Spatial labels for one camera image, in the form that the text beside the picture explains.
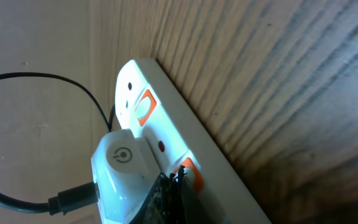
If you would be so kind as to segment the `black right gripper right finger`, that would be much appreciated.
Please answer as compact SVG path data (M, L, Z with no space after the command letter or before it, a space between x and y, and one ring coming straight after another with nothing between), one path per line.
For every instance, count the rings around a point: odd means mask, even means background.
M213 224L213 220L198 199L181 165L177 172L178 222L185 224Z

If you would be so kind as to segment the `white power strip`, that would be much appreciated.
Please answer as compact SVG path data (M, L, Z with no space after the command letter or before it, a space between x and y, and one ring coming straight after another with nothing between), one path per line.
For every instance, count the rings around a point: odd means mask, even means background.
M215 223L270 223L154 59L132 59L120 69L115 107L121 128L148 141L162 172L187 167L196 197Z

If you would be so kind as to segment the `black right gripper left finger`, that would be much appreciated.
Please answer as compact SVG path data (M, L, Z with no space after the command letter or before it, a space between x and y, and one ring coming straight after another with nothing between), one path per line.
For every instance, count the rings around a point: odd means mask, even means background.
M167 224L173 202L173 180L159 174L129 224Z

